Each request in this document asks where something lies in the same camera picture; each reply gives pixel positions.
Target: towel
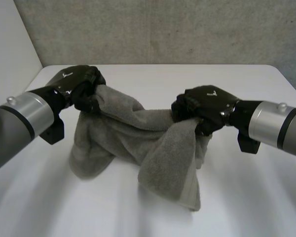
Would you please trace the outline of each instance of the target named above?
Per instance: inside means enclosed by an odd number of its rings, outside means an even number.
[[[140,165],[139,183],[190,210],[200,209],[196,169],[211,136],[196,136],[199,119],[178,123],[171,110],[145,110],[134,98],[99,85],[93,96],[101,109],[79,115],[70,164],[80,178],[99,175],[115,158]]]

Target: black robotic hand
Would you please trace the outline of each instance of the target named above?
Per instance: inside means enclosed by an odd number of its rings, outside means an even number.
[[[185,90],[172,104],[175,122],[189,118],[200,118],[195,133],[209,136],[214,131],[228,125],[228,118],[239,98],[213,86],[204,85]]]
[[[53,87],[65,99],[65,108],[74,104],[85,112],[98,112],[99,104],[91,100],[96,86],[106,84],[101,72],[94,66],[78,65],[59,71],[46,86]]]
[[[94,66],[78,65],[59,71],[45,87],[30,91],[43,98],[54,114],[54,123],[40,136],[49,144],[64,138],[64,123],[59,113],[73,105],[84,112],[99,113],[97,100],[92,99],[96,86],[106,84],[100,71]]]

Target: silver metal cylinder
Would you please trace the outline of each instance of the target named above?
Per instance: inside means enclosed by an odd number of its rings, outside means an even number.
[[[25,92],[17,97],[8,97],[3,106],[19,112],[32,126],[35,137],[43,133],[54,122],[54,114],[49,104],[40,96]]]
[[[254,111],[249,124],[249,137],[277,147],[277,140],[282,125],[293,107],[285,103],[263,101]]]

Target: black mounting bracket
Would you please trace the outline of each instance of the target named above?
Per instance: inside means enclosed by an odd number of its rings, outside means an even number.
[[[50,145],[53,145],[65,137],[65,127],[64,122],[58,117],[55,118],[54,123],[46,129],[40,137],[48,142]]]

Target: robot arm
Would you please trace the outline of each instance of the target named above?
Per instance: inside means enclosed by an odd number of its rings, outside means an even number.
[[[236,127],[242,152],[256,154],[262,142],[296,155],[296,108],[285,103],[244,101],[207,85],[179,95],[172,111],[176,121],[201,118],[195,131],[201,135],[225,125]]]
[[[74,104],[86,112],[98,112],[99,105],[89,99],[95,87],[105,84],[96,67],[73,66],[61,70],[45,86],[8,97],[0,106],[0,167],[37,136],[49,144],[64,138],[59,113]]]

